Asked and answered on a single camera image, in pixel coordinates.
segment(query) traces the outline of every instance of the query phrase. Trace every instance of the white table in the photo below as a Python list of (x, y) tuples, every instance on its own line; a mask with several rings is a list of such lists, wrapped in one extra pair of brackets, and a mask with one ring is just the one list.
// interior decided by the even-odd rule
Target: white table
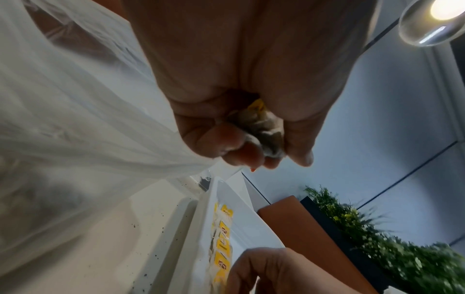
[[(242, 173), (227, 182), (252, 209)], [(84, 236), (0, 278), (0, 293), (164, 293), (196, 204), (179, 182), (154, 183)]]

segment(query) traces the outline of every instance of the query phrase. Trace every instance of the plastic bag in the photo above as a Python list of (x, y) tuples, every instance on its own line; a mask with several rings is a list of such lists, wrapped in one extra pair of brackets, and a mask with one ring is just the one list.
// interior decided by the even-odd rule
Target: plastic bag
[[(40, 31), (34, 13), (43, 12), (58, 22)], [(73, 42), (57, 42), (66, 38)], [(155, 85), (129, 23), (114, 13), (90, 0), (3, 0), (0, 40), (0, 275), (81, 234), (154, 179), (213, 163), (144, 101), (130, 103), (83, 66), (110, 57), (134, 83)], [(93, 59), (77, 62), (63, 44)]]

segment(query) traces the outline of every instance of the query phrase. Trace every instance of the white plastic container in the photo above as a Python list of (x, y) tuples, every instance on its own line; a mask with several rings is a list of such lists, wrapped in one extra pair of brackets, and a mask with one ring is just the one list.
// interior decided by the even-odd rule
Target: white plastic container
[(201, 196), (187, 233), (183, 249), (171, 279), (168, 294), (207, 294), (207, 275), (211, 227), (215, 203), (233, 209), (231, 227), (232, 262), (248, 248), (283, 248), (284, 245), (268, 225), (250, 209), (229, 185), (216, 177), (210, 189)]

